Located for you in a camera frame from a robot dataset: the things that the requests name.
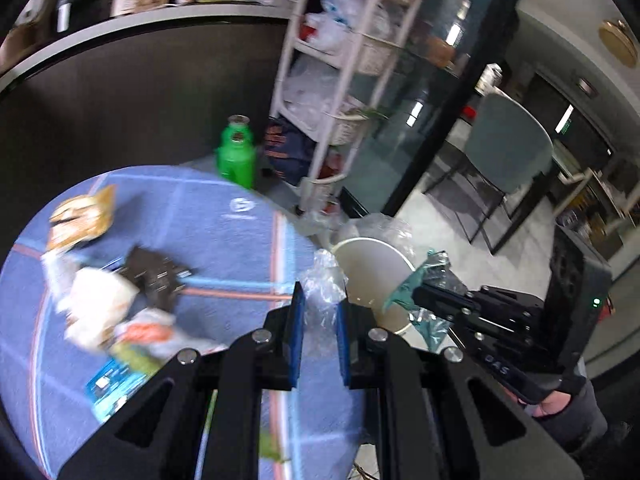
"gold ceiling lamp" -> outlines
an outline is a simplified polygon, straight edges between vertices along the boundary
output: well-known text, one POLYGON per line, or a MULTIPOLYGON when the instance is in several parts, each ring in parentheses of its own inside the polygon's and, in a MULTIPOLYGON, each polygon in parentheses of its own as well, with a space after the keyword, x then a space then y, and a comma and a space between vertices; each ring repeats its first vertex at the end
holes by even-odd
POLYGON ((616 56, 620 63, 629 68, 635 68, 638 63, 638 50, 634 40, 631 39, 626 23, 620 20, 617 22, 605 20, 600 25, 598 34, 607 50, 616 56))

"green bottle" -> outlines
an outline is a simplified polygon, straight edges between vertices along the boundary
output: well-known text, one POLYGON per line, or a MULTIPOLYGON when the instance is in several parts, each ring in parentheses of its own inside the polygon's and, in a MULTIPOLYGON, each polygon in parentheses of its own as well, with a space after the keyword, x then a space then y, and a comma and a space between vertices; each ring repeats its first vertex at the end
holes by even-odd
POLYGON ((254 184, 255 150, 253 134, 247 126, 249 119, 239 123, 229 117, 229 126, 222 132, 218 148, 218 171, 221 176, 242 187, 251 189, 254 184))

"white logo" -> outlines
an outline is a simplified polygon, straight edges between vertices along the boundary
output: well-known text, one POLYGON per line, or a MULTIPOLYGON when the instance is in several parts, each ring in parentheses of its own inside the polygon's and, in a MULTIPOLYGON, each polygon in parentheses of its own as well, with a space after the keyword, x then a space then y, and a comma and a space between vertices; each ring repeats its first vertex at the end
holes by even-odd
POLYGON ((255 202, 247 198, 234 198, 229 202, 229 209, 234 213, 244 213, 251 211, 255 207, 255 202))

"silver screw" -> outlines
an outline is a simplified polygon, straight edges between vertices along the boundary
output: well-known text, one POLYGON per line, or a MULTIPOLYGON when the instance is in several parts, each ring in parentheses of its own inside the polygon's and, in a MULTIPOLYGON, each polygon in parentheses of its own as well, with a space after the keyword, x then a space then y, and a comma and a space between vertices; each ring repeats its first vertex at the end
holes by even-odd
POLYGON ((254 330, 254 333, 251 334, 251 339, 257 342, 258 345, 268 343, 271 339, 271 332, 266 328, 259 328, 258 330, 254 330))
POLYGON ((193 348, 183 348, 178 352, 178 362, 181 365, 193 364, 198 358, 198 353, 193 348))
POLYGON ((447 346, 442 354, 450 363, 459 363, 463 357, 462 350, 457 346, 447 346))
POLYGON ((369 338, 373 341, 383 343, 389 338, 389 334, 384 328, 376 327, 369 330, 369 338))

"plaid tablecloth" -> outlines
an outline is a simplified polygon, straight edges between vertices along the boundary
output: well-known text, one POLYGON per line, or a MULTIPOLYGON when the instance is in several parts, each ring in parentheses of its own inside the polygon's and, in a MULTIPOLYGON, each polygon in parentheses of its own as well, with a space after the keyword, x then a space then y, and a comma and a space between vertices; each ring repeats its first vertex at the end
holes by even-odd
MULTIPOLYGON (((49 478, 98 428, 83 389, 107 357, 63 338, 65 319, 50 301, 40 255, 55 206, 108 184, 117 185, 113 226, 72 254, 101 267, 140 244, 196 269, 175 309, 190 335, 230 344, 262 326, 313 261, 313 245, 282 213, 235 184, 188 168, 112 171, 50 202, 20 234, 0 274, 0 397, 27 453, 49 478)), ((305 357, 299 389, 264 394, 262 425, 288 460, 260 460, 260 480, 344 480, 363 416, 364 399, 342 386, 337 357, 305 357)))

